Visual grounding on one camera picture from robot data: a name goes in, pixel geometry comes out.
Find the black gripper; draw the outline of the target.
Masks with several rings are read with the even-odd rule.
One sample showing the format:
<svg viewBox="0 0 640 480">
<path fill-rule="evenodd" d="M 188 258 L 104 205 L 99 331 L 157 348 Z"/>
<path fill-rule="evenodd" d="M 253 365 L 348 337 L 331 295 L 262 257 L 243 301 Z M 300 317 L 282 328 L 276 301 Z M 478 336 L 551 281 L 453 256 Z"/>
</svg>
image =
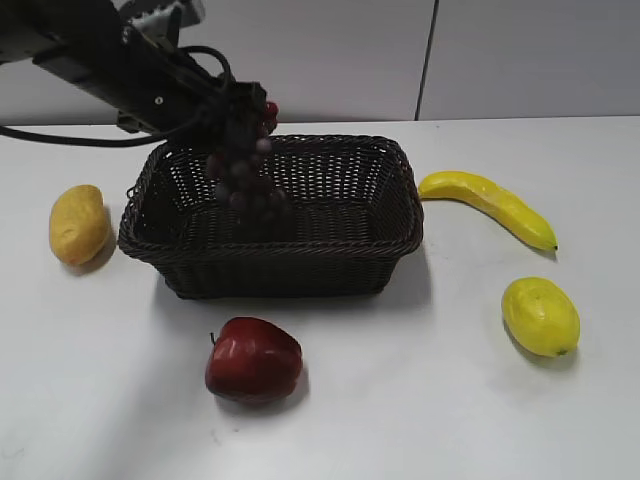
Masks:
<svg viewBox="0 0 640 480">
<path fill-rule="evenodd" d="M 214 78 L 186 52 L 117 22 L 60 26 L 56 45 L 33 63 L 110 104 L 149 133 L 165 133 L 220 102 L 219 118 L 263 120 L 267 92 L 259 82 Z"/>
</svg>

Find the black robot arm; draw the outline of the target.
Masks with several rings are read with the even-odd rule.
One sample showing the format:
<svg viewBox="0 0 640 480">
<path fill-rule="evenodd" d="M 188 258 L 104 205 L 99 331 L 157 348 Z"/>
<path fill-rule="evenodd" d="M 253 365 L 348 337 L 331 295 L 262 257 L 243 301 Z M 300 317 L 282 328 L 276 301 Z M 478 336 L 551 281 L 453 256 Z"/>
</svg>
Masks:
<svg viewBox="0 0 640 480">
<path fill-rule="evenodd" d="M 117 110 L 129 133 L 165 133 L 203 114 L 212 126 L 255 124 L 267 111 L 257 82 L 235 80 L 207 46 L 181 46 L 200 1 L 4 1 L 1 61 L 29 60 Z"/>
</svg>

